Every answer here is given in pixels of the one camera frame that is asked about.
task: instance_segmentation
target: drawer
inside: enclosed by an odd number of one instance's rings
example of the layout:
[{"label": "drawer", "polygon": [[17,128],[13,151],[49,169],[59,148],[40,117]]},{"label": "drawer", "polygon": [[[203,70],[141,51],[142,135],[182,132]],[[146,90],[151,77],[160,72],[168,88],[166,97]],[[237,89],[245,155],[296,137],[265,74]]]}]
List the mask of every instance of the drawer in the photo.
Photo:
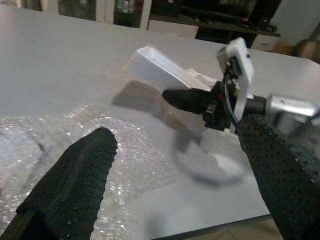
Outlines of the drawer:
[{"label": "drawer", "polygon": [[169,33],[177,36],[195,39],[198,26],[186,25],[167,21],[150,20],[148,31]]},{"label": "drawer", "polygon": [[278,36],[258,35],[255,38],[251,48],[256,50],[271,52],[274,49],[278,40],[279,40]]}]

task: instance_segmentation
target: black cable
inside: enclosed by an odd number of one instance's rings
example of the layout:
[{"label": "black cable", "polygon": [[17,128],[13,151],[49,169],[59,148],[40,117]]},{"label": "black cable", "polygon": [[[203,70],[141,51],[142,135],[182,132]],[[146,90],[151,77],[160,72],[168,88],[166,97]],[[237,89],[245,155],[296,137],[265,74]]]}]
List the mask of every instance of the black cable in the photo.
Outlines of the black cable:
[{"label": "black cable", "polygon": [[230,80],[230,78],[231,78],[231,73],[229,72],[229,70],[226,70],[225,73],[223,74],[223,80],[222,80],[222,96],[223,96],[222,103],[227,116],[231,120],[231,123],[235,127],[237,127],[239,120],[234,114],[234,111],[230,104],[230,98],[229,98],[228,81]]}]

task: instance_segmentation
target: bubble wrap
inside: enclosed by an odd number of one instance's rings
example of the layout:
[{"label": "bubble wrap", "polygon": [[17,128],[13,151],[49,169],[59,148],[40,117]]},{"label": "bubble wrap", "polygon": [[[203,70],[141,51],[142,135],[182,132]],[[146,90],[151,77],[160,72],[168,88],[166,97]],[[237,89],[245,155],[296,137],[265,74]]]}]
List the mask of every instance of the bubble wrap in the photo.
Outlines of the bubble wrap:
[{"label": "bubble wrap", "polygon": [[59,116],[0,119],[0,233],[61,154],[103,126],[115,135],[118,149],[90,239],[131,239],[138,222],[128,213],[128,202],[173,183],[175,174],[144,128],[119,116],[114,107],[92,104]]}]

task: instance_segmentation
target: floor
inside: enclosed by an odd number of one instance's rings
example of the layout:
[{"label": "floor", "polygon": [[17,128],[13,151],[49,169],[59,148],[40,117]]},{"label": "floor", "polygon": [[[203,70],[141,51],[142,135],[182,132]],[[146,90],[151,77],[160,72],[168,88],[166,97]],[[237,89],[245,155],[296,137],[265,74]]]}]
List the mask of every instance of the floor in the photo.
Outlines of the floor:
[{"label": "floor", "polygon": [[186,240],[283,240],[272,219],[237,225]]}]

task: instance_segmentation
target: white table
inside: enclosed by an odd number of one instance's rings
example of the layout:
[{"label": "white table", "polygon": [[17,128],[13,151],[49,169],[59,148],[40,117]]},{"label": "white table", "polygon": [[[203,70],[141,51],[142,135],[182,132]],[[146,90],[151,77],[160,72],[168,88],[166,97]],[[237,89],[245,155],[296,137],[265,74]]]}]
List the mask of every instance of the white table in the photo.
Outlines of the white table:
[{"label": "white table", "polygon": [[[216,60],[222,47],[218,43],[0,6],[0,113],[52,115],[90,102],[108,105],[128,83],[117,78],[117,71],[147,44],[200,73],[222,77]],[[256,50],[250,54],[255,68],[253,93],[287,94],[320,103],[319,65]],[[139,220],[133,239],[166,237],[269,214],[252,173],[243,182],[218,188],[196,183],[172,163],[174,129],[146,112],[123,109],[123,117],[144,124],[177,178],[130,204],[131,214]],[[224,141],[219,133],[211,133],[216,144]],[[213,151],[229,158],[241,153],[232,144]],[[192,149],[185,158],[199,161],[202,156]],[[248,164],[244,153],[241,156]]]}]

